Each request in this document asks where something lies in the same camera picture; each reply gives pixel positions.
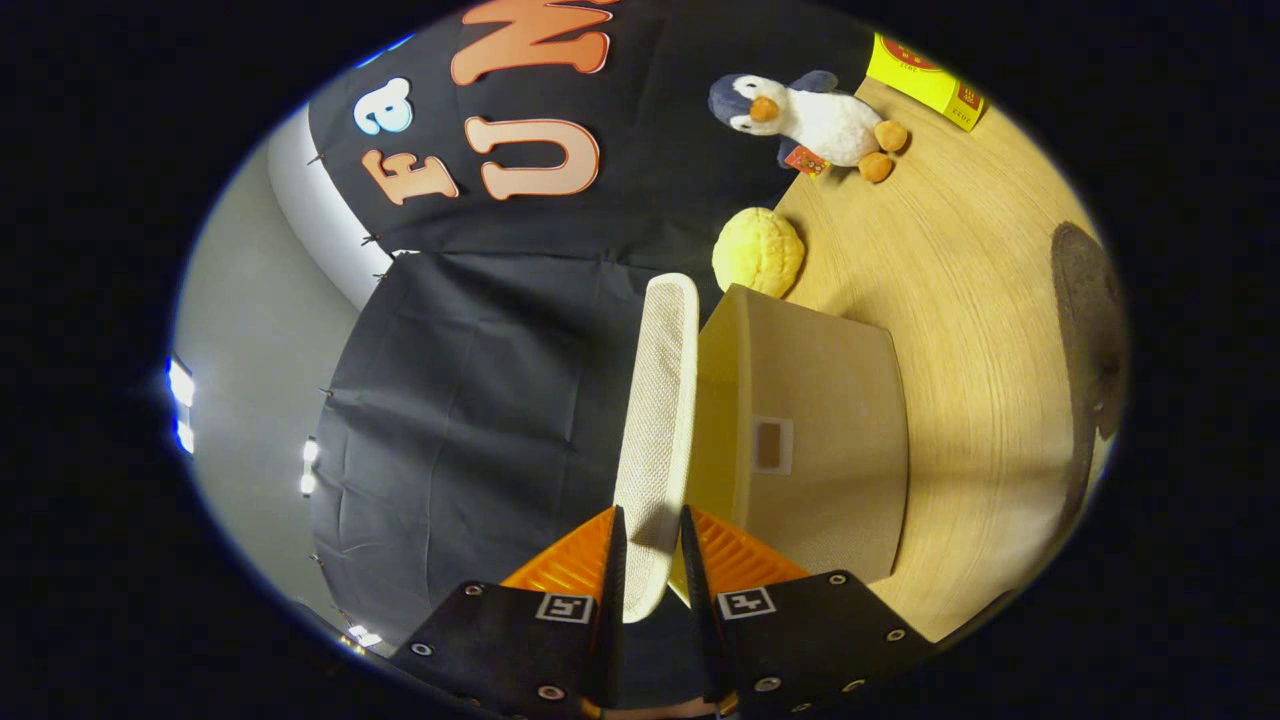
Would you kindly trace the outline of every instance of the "felt letter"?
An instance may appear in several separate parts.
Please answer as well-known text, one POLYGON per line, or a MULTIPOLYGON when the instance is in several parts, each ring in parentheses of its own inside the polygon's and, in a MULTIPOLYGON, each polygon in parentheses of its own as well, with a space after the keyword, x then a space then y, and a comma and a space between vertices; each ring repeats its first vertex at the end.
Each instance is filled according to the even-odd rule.
POLYGON ((406 197, 419 195, 438 192, 445 197, 458 196, 458 186, 453 184, 449 170, 444 169, 444 163, 440 163, 439 158, 428 158, 422 160, 421 168, 408 169, 413 163, 417 163, 417 158, 411 152, 401 152, 383 160, 383 154, 378 150, 370 150, 360 159, 360 164, 369 170, 378 187, 383 188, 387 199, 397 205, 403 205, 406 197))
MULTIPOLYGON (((590 0, 609 5, 617 0, 590 0)), ((544 42, 585 27, 603 23, 613 13, 557 5, 553 0, 492 0, 462 15, 462 24, 511 23, 453 55, 451 72, 457 85, 471 85, 480 76, 524 65, 573 65, 580 73, 604 67, 609 36, 585 32, 573 40, 544 42)))
POLYGON ((600 146, 586 128, 566 120, 513 120, 488 123, 468 118, 463 124, 467 142, 481 155, 506 142, 554 142, 564 149, 558 168, 480 167, 484 187, 497 200, 512 195, 573 195, 586 190, 600 170, 600 146))
POLYGON ((392 78, 378 90, 356 101, 352 110, 356 127, 365 135, 381 131, 401 132, 413 122, 413 105, 408 101, 408 81, 392 78))

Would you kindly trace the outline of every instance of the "tag on penguin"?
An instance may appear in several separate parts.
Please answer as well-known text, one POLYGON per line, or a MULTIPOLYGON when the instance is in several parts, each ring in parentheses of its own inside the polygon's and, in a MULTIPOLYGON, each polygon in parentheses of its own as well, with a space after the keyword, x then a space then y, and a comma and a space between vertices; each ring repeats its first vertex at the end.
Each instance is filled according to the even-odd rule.
POLYGON ((823 170, 831 167, 831 163, 823 160, 817 152, 804 145, 796 145, 796 149, 787 155, 783 163, 812 178, 820 176, 823 170))

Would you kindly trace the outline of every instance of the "wooden table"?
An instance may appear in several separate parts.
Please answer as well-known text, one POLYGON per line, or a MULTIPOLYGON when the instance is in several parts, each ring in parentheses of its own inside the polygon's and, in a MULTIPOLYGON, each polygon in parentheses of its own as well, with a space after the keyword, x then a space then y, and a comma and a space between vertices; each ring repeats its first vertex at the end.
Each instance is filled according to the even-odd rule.
POLYGON ((893 338, 910 479, 893 574, 872 589, 937 641, 1044 557, 1073 441, 1051 234, 1070 220, 1098 236, 998 109, 966 133, 878 81, 856 95, 911 142, 881 184, 840 168, 796 177, 777 210, 808 256, 785 300, 893 338))

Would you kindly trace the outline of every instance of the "white mesh lid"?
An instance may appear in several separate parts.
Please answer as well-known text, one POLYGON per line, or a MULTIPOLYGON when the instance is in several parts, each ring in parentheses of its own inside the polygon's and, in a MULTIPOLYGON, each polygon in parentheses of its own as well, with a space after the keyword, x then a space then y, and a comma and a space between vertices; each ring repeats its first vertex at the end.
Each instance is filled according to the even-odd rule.
POLYGON ((622 621, 662 601, 685 501, 698 380, 698 288, 680 273, 645 290, 613 503, 626 512, 622 621))

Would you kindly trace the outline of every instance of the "yellow plush ball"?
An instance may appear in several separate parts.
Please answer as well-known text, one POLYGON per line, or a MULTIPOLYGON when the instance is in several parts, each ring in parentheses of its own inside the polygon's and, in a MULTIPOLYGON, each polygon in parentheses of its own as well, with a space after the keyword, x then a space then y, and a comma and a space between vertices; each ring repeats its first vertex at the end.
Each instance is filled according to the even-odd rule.
POLYGON ((767 208, 748 208, 730 218, 712 249, 721 290, 732 283, 782 297, 804 261, 804 243, 785 218, 767 208))

